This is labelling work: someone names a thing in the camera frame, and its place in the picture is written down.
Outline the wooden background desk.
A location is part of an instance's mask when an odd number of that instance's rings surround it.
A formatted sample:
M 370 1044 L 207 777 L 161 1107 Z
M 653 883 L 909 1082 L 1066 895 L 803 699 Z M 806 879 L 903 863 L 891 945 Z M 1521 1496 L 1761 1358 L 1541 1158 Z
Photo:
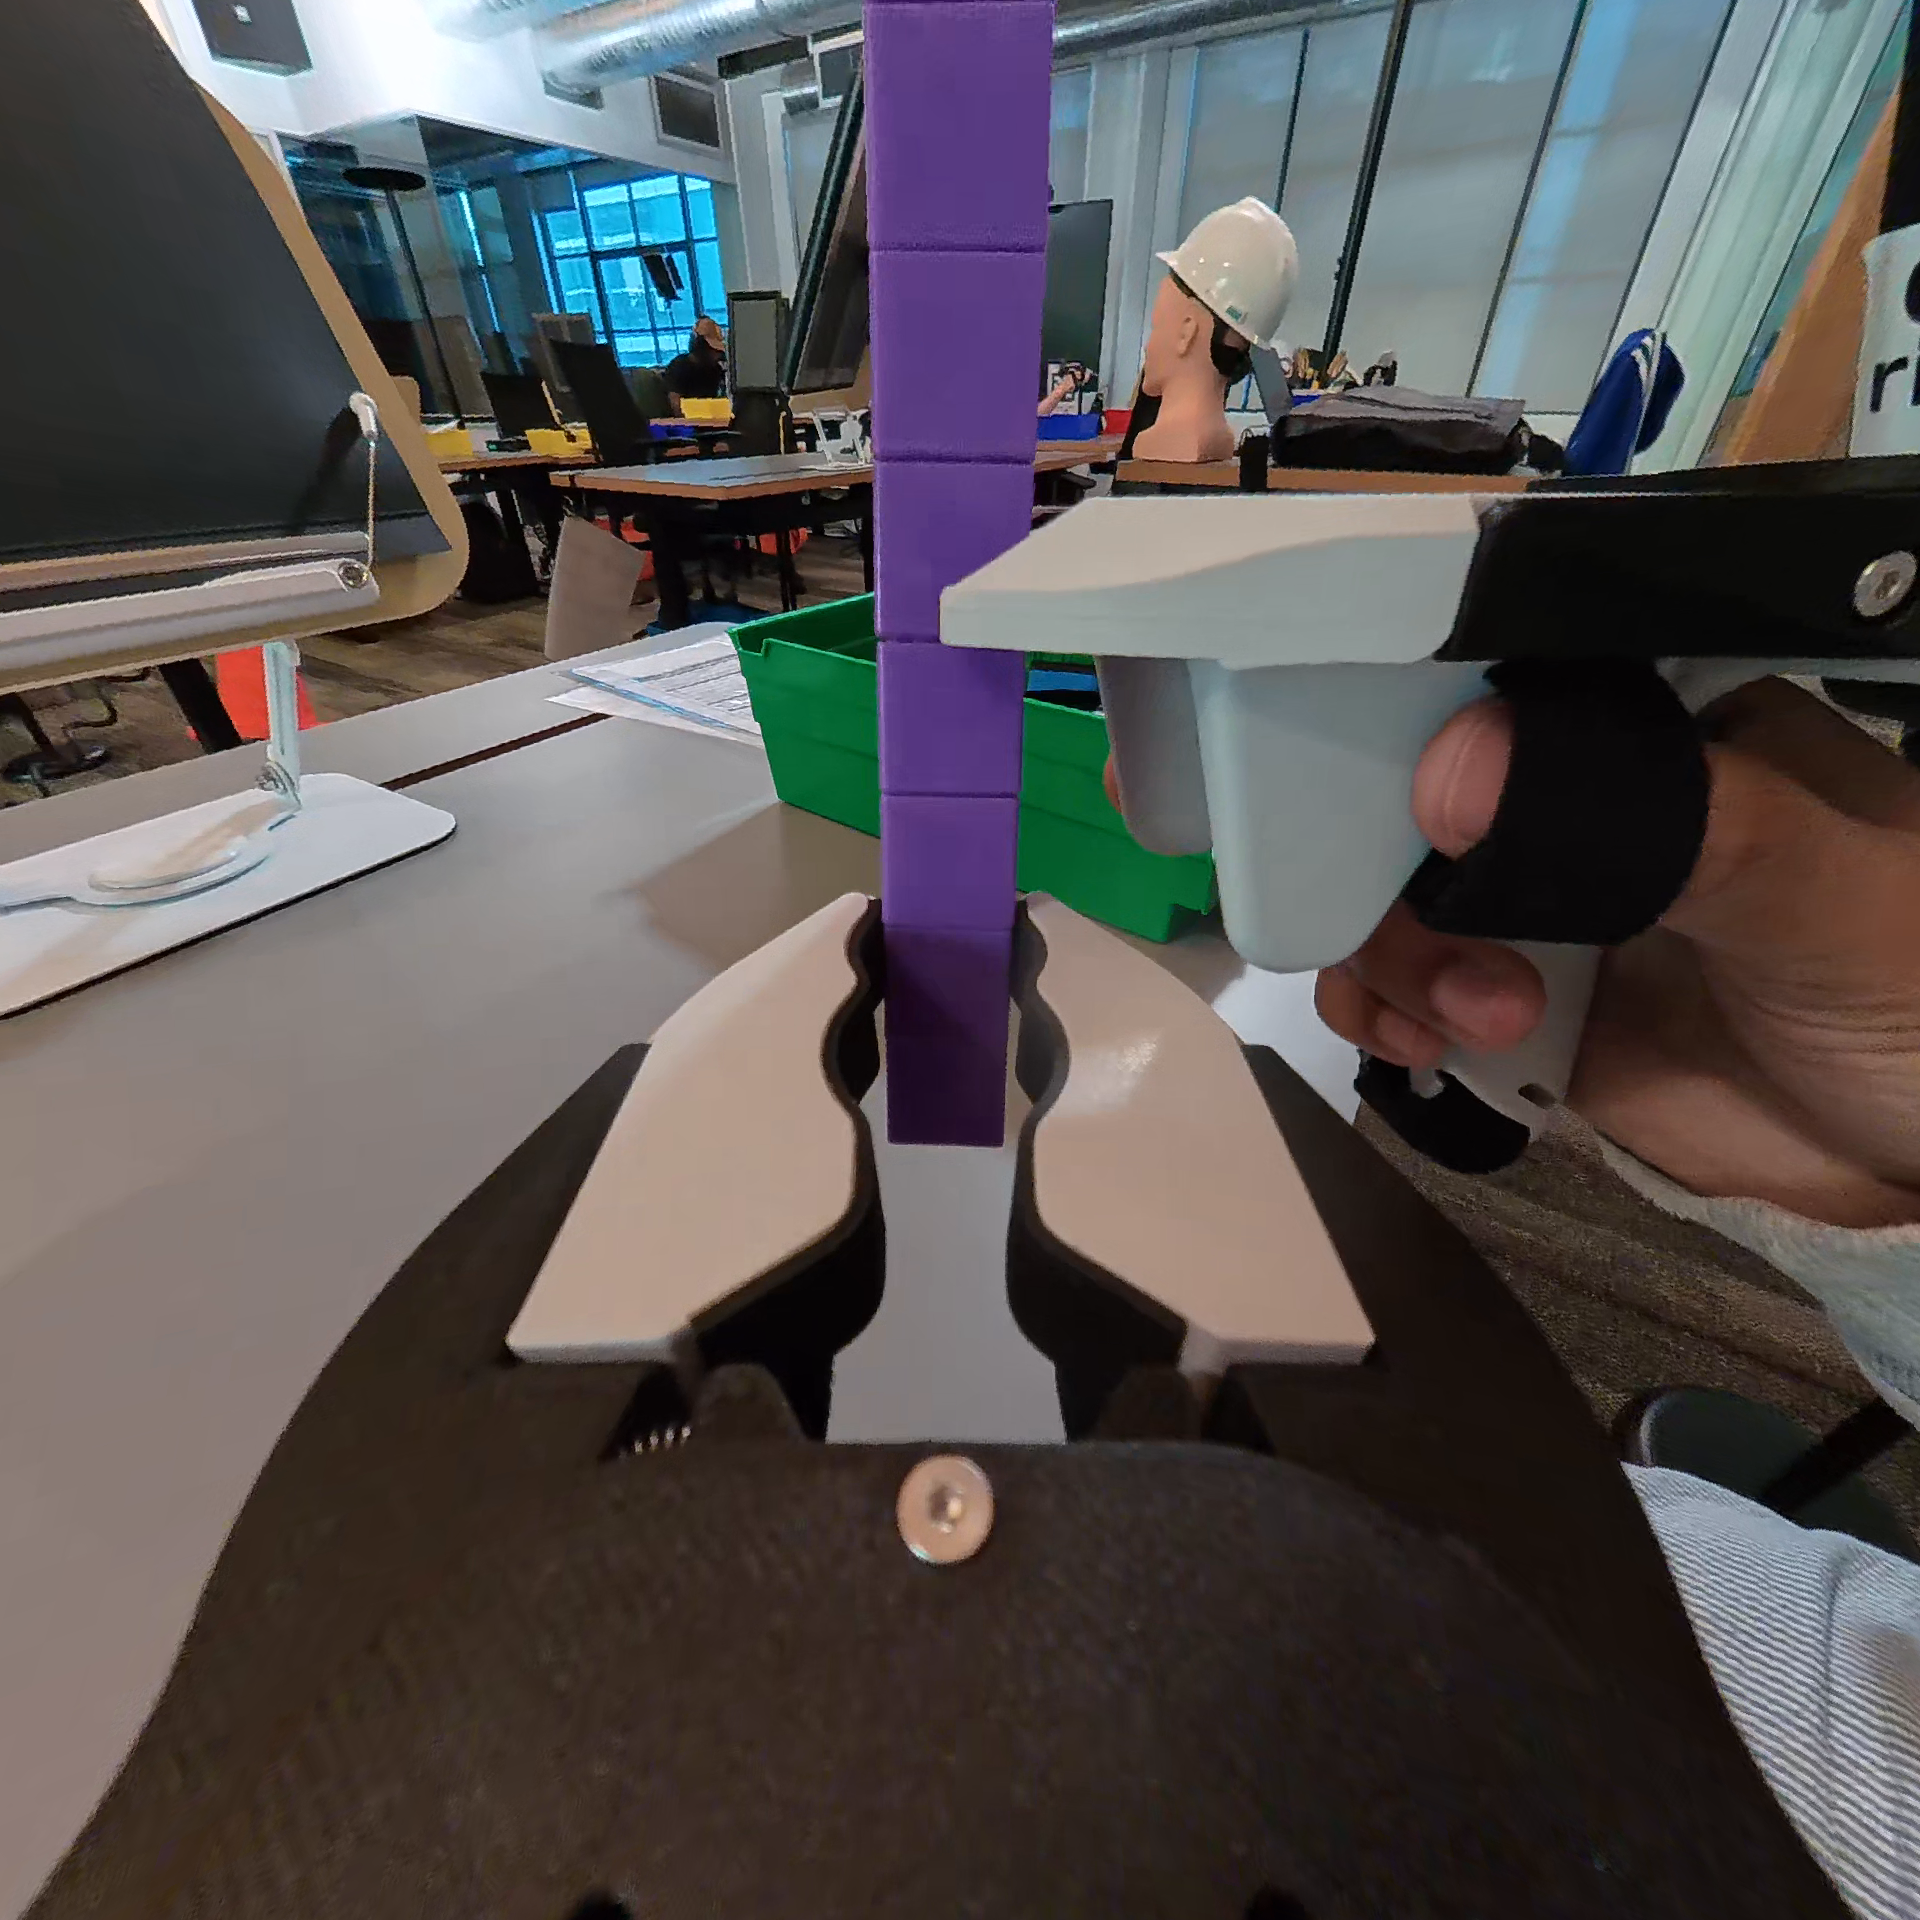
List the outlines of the wooden background desk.
M 677 458 L 562 469 L 550 483 L 590 514 L 636 522 L 653 552 L 664 631 L 715 620 L 695 609 L 686 582 L 708 533 L 787 540 L 801 526 L 850 518 L 881 611 L 904 611 L 904 635 L 933 639 L 940 592 L 1031 531 L 1038 478 L 1109 466 L 1119 445 L 1053 439 L 1014 462 L 848 462 L 819 451 Z

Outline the person's striped trousers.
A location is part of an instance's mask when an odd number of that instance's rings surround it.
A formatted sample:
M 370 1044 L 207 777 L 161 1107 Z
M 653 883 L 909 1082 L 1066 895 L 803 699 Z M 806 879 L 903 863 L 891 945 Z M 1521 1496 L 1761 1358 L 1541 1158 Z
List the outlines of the person's striped trousers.
M 1918 1567 L 1713 1482 L 1627 1465 L 1708 1670 L 1855 1915 L 1918 1913 Z

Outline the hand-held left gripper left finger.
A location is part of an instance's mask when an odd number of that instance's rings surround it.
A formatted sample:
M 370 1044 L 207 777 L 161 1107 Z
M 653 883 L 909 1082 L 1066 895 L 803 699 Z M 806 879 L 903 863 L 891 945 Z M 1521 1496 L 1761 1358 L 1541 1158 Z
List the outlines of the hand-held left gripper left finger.
M 881 905 L 847 891 L 660 1024 L 507 1331 L 529 1363 L 753 1363 L 831 1395 L 886 1229 Z

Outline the green plastic bin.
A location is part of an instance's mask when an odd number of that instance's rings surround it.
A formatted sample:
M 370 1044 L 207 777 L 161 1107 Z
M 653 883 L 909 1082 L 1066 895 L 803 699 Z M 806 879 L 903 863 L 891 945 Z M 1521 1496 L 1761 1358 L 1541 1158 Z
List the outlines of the green plastic bin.
M 753 617 L 735 651 L 783 803 L 881 832 L 874 595 Z M 1143 848 L 1106 798 L 1109 731 L 1093 659 L 1041 651 L 1026 666 L 1018 882 L 1152 944 L 1219 908 L 1209 853 Z

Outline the blue jacket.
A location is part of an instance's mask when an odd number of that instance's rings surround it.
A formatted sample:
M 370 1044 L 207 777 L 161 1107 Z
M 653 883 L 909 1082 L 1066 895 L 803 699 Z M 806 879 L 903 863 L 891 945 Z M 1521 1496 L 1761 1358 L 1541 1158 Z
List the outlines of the blue jacket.
M 1563 476 L 1625 476 L 1663 436 L 1684 385 L 1684 363 L 1664 330 L 1629 334 L 1601 369 L 1564 444 Z

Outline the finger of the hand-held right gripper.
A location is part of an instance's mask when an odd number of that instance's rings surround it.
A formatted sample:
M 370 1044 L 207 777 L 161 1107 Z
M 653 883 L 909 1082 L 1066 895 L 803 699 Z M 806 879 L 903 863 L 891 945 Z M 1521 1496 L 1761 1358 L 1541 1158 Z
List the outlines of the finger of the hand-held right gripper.
M 1454 628 L 1488 493 L 1103 495 L 940 595 L 964 649 L 1408 666 Z

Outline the black computer monitor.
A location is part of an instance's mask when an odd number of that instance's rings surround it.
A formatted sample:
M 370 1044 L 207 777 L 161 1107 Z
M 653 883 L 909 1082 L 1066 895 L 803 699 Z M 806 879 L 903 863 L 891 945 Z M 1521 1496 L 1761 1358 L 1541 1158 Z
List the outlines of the black computer monitor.
M 788 316 L 790 396 L 848 389 L 870 353 L 867 87 L 852 76 L 828 138 L 820 190 Z
M 1113 223 L 1113 200 L 1048 207 L 1041 319 L 1047 366 L 1103 366 Z

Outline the printed paper sheet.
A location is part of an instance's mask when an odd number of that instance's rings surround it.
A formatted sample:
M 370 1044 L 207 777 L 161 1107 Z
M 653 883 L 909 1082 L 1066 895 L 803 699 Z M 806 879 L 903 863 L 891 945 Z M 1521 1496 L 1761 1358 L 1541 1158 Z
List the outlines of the printed paper sheet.
M 660 651 L 566 666 L 559 707 L 763 748 L 746 669 L 728 629 Z

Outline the white hard hat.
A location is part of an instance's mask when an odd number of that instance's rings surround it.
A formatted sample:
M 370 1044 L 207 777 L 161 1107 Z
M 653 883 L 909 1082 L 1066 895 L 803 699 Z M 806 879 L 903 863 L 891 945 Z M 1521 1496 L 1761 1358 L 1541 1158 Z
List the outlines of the white hard hat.
M 1156 259 L 1250 345 L 1272 348 L 1281 339 L 1300 280 L 1300 249 L 1264 200 L 1245 195 L 1209 212 Z

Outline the purple segmented bar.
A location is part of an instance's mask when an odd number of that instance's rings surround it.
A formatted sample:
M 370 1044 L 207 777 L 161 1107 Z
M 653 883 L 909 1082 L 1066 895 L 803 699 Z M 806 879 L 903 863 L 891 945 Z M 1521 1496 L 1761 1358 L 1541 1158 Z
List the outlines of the purple segmented bar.
M 1032 528 L 1055 10 L 867 3 L 886 1131 L 1006 1127 L 1024 666 L 966 585 Z

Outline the grey desk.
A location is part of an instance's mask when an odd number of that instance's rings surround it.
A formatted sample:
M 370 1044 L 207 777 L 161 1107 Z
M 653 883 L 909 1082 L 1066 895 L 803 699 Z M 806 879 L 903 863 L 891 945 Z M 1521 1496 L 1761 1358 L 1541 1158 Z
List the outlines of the grey desk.
M 399 1265 L 616 1046 L 881 887 L 877 837 L 781 803 L 759 749 L 565 688 L 541 666 L 309 731 L 309 765 L 455 834 L 4 1020 L 4 1915 Z

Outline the person's right hand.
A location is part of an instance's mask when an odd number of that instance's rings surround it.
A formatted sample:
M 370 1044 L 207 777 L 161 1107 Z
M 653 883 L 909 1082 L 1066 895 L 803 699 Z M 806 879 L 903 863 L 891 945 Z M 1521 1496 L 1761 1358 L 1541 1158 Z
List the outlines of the person's right hand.
M 1693 877 L 1597 980 L 1573 1114 L 1670 1183 L 1816 1224 L 1918 1217 L 1916 768 L 1816 693 L 1737 688 L 1708 724 L 1710 806 Z M 1492 825 L 1515 749 L 1499 698 L 1432 738 L 1413 817 L 1434 852 Z M 1395 905 L 1314 980 L 1317 1015 L 1382 1062 L 1526 1040 L 1547 989 L 1491 940 Z

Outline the black bag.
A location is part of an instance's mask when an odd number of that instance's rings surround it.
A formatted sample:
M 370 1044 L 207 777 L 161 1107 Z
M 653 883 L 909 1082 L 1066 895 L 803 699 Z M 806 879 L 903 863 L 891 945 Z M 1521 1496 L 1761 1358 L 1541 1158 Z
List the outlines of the black bag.
M 1361 385 L 1300 398 L 1270 429 L 1275 468 L 1508 474 L 1531 429 L 1517 398 Z

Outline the mannequin head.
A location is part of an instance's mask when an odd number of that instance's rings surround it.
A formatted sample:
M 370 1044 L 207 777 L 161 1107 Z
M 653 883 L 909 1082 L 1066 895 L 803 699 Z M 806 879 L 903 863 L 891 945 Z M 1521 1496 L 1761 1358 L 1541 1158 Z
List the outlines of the mannequin head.
M 1230 387 L 1252 369 L 1252 342 L 1173 267 L 1149 316 L 1125 462 L 1205 466 L 1237 451 Z

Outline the wooden post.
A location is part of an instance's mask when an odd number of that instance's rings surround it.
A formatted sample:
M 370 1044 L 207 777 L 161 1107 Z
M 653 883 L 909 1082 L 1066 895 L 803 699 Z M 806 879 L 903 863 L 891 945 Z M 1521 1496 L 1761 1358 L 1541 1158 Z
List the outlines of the wooden post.
M 1846 451 L 1867 323 L 1867 252 L 1888 228 L 1914 222 L 1916 74 L 1909 71 L 1720 448 L 1722 466 L 1805 463 Z

